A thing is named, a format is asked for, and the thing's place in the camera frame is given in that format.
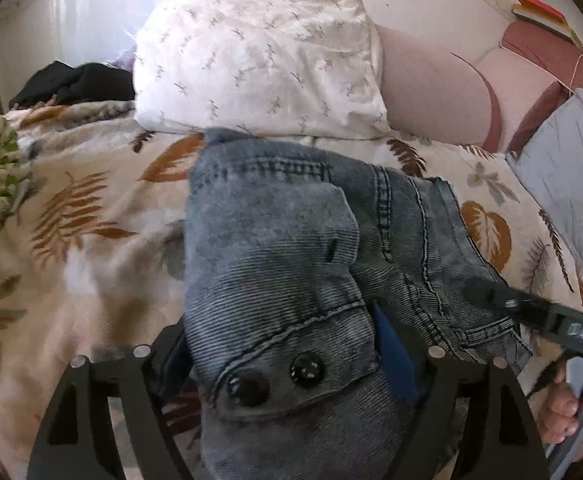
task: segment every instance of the blanket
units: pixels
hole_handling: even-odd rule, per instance
[[[73,355],[117,355],[153,341],[182,314],[187,174],[202,136],[146,131],[132,113],[131,103],[105,102],[7,116],[28,176],[0,231],[0,466],[14,480],[25,478],[44,410]],[[446,178],[473,240],[510,285],[580,306],[569,250],[502,157],[399,132],[281,138]],[[554,355],[537,351],[521,374],[525,388]],[[127,478],[140,479],[121,407],[110,408]],[[193,381],[166,417],[192,472],[205,478]]]

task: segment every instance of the gray denim jeans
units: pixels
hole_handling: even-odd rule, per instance
[[[366,303],[460,359],[519,372],[519,327],[470,306],[459,280],[500,281],[468,237],[449,185],[335,153],[215,128],[190,173],[185,330],[216,479],[380,479],[413,415],[387,386]],[[295,357],[324,374],[302,387]],[[229,378],[256,372],[257,406]],[[463,404],[450,429],[450,458]]]

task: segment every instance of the hand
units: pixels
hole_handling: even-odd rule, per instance
[[[578,399],[565,383],[565,369],[559,370],[554,383],[549,387],[547,400],[540,409],[537,422],[540,437],[548,444],[559,444],[566,436],[573,435],[578,428],[574,415]],[[583,458],[583,445],[575,461]]]

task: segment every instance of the button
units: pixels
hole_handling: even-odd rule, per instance
[[[269,383],[261,372],[239,370],[230,375],[227,393],[242,406],[255,408],[269,397]]]
[[[291,380],[303,388],[316,386],[323,380],[325,365],[318,354],[303,352],[296,356],[291,363]]]

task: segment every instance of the bed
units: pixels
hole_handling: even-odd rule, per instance
[[[281,2],[298,3],[250,1],[254,7],[261,2],[276,8]],[[232,0],[174,2],[157,9],[139,35],[136,101],[51,105],[0,116],[3,475],[25,478],[44,410],[72,356],[110,358],[121,349],[152,341],[165,325],[180,318],[187,175],[203,146],[201,125],[231,126],[415,177],[444,178],[453,187],[476,247],[511,286],[583,309],[583,279],[551,218],[510,169],[505,153],[492,153],[482,142],[489,137],[491,119],[486,120],[477,144],[452,144],[393,130],[380,97],[382,48],[373,23],[360,0],[326,1],[333,4],[329,8],[323,0],[311,4],[330,16],[353,9],[347,19],[332,16],[324,18],[326,23],[334,30],[351,32],[353,43],[364,36],[366,50],[340,43],[346,54],[341,56],[346,66],[342,70],[321,57],[331,29],[312,22],[316,9],[302,0],[299,5],[307,17],[287,10],[284,20],[282,10],[276,17],[276,28],[287,34],[287,43],[265,41],[268,48],[245,50],[242,62],[261,63],[251,72],[233,66],[230,51],[242,42],[254,44],[241,23],[254,23],[255,14],[245,15],[260,10],[246,7],[240,19],[223,10],[231,27],[224,31],[218,27],[218,37],[211,40],[208,31],[216,27],[210,21],[216,19],[213,9],[205,11],[211,16],[206,16],[204,27],[200,20],[184,21],[194,15],[200,18],[196,5],[205,9],[212,2],[233,9],[241,5]],[[305,31],[301,38],[290,35],[292,27],[301,26]],[[192,32],[177,40],[165,32],[183,27]],[[254,34],[264,34],[263,30],[271,34],[271,28],[265,22]],[[228,37],[235,43],[224,43]],[[299,41],[307,50],[299,50]],[[188,48],[204,54],[188,56]],[[283,52],[296,55],[276,58]],[[354,66],[352,52],[360,56],[359,66]],[[168,64],[174,53],[187,63]],[[315,61],[306,64],[309,73],[303,75],[295,68],[301,67],[300,59]],[[182,78],[194,72],[194,64],[197,73],[223,66],[225,77],[214,79],[214,85],[240,91],[238,105],[209,98],[204,94],[210,91],[207,83],[198,85],[191,78],[184,82]],[[285,70],[277,72],[276,80],[264,79],[272,66],[281,65]],[[252,86],[249,77],[254,78]],[[349,78],[349,83],[342,78]],[[320,85],[328,90],[317,99],[315,88]],[[285,89],[282,103],[270,92],[274,87]],[[191,108],[179,104],[188,94],[195,97]],[[264,94],[266,101],[258,98]],[[522,338],[535,351],[519,378],[529,392],[559,349],[524,330]],[[122,408],[112,402],[110,411],[125,474],[128,479],[142,478]],[[188,381],[165,413],[190,470],[196,478],[206,478],[198,447],[200,403],[194,380]]]

